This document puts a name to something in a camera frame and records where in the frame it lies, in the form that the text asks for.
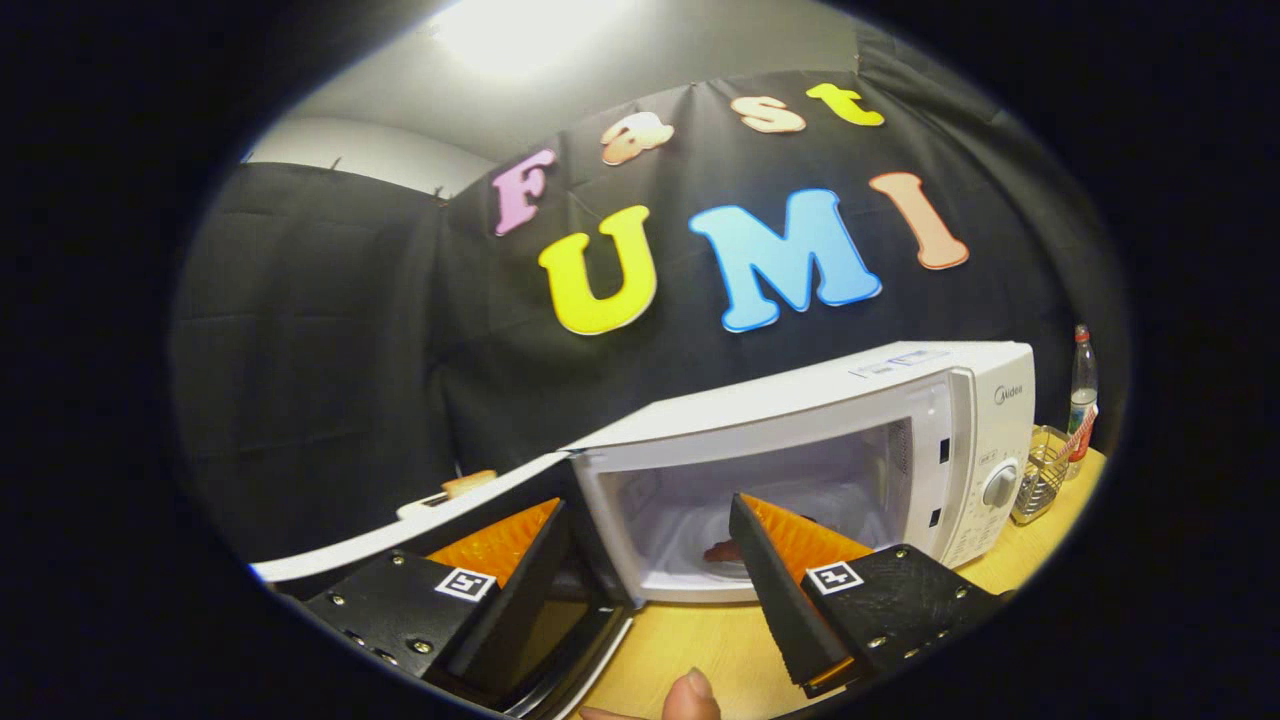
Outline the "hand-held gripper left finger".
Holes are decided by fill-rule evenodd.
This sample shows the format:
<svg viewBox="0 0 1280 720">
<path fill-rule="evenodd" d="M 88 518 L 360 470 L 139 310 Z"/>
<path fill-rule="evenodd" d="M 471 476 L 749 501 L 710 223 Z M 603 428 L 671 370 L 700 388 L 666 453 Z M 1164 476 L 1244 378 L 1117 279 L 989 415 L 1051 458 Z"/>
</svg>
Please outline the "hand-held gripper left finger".
<svg viewBox="0 0 1280 720">
<path fill-rule="evenodd" d="M 470 701 L 512 701 L 573 625 L 570 530 L 549 498 L 431 553 L 389 550 L 305 607 L 381 664 Z"/>
</svg>

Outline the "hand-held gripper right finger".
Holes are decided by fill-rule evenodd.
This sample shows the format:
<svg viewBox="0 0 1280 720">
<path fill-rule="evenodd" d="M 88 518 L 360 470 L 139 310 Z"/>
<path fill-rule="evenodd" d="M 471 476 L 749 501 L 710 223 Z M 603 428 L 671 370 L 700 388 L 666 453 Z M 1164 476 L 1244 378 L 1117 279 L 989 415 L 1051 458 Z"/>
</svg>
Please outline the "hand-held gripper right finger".
<svg viewBox="0 0 1280 720">
<path fill-rule="evenodd" d="M 872 550 L 750 495 L 732 497 L 730 536 L 809 698 L 896 675 L 1006 605 L 910 544 Z"/>
</svg>

